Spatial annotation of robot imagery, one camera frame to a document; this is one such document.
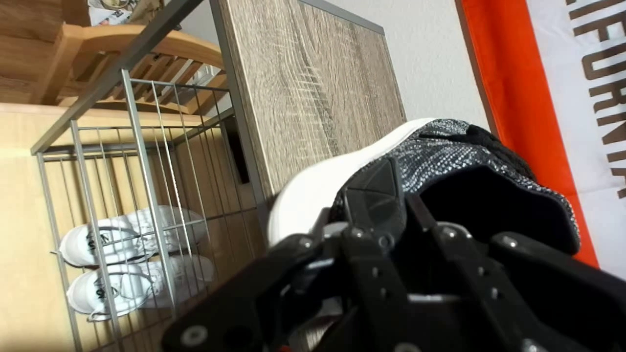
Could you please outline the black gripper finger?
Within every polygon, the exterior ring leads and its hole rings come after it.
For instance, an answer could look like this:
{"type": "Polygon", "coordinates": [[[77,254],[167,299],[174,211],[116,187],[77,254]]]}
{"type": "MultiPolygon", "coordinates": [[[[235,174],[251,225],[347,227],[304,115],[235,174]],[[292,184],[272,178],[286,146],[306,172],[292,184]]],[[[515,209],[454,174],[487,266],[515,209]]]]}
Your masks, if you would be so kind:
{"type": "Polygon", "coordinates": [[[343,187],[347,221],[390,254],[407,227],[397,162],[390,156],[360,168],[343,187]]]}

